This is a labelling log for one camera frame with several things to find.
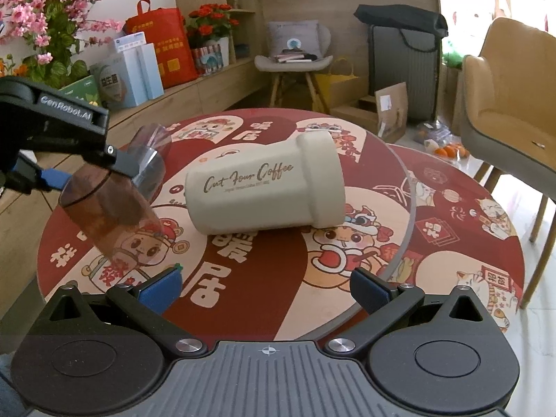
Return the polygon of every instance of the pillow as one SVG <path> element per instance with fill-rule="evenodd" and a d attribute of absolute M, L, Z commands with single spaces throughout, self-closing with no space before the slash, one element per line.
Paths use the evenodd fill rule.
<path fill-rule="evenodd" d="M 275 57 L 282 50 L 298 48 L 317 58 L 322 58 L 319 43 L 319 21 L 269 22 L 270 56 Z"/>

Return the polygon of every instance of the armchair armrest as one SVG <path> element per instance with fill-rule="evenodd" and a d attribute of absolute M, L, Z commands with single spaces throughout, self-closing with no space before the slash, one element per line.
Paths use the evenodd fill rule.
<path fill-rule="evenodd" d="M 495 110 L 496 99 L 490 66 L 484 58 L 466 56 L 463 59 L 464 101 L 469 122 L 475 125 L 481 112 Z"/>

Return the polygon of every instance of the round black disc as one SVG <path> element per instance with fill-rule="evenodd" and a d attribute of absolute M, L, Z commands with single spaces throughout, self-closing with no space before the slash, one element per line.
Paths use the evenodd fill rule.
<path fill-rule="evenodd" d="M 131 329 L 110 326 L 110 332 L 27 336 L 12 361 L 16 389 L 54 414 L 107 414 L 129 406 L 160 378 L 162 352 Z"/>
<path fill-rule="evenodd" d="M 444 330 L 435 336 L 427 326 L 395 331 L 372 347 L 369 371 L 383 392 L 406 407 L 436 415 L 505 406 L 519 364 L 503 335 Z"/>

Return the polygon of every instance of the shopping bag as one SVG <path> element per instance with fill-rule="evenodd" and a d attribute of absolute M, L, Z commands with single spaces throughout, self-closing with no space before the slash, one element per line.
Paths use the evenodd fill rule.
<path fill-rule="evenodd" d="M 347 61 L 351 65 L 350 75 L 332 74 L 334 65 L 341 61 Z M 315 74 L 316 82 L 329 108 L 338 107 L 346 102 L 357 100 L 369 93 L 369 78 L 367 76 L 355 76 L 353 63 L 347 57 L 340 57 L 330 64 L 328 73 Z M 319 103 L 313 103 L 312 110 L 324 112 Z"/>
<path fill-rule="evenodd" d="M 143 12 L 143 1 L 148 3 L 146 12 Z M 126 20 L 124 30 L 127 34 L 142 31 L 147 43 L 155 44 L 156 60 L 164 88 L 198 78 L 179 9 L 151 10 L 151 0 L 139 0 L 137 15 Z"/>

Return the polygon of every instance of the yellow bag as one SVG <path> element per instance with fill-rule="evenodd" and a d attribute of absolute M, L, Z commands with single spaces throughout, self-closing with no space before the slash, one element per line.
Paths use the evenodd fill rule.
<path fill-rule="evenodd" d="M 350 75 L 333 75 L 332 67 L 346 61 L 351 65 Z M 326 74 L 315 74 L 316 82 L 329 108 L 338 107 L 349 101 L 357 100 L 369 93 L 369 79 L 366 76 L 355 76 L 353 63 L 347 57 L 334 60 Z M 324 108 L 320 103 L 313 103 L 312 110 L 323 113 Z"/>

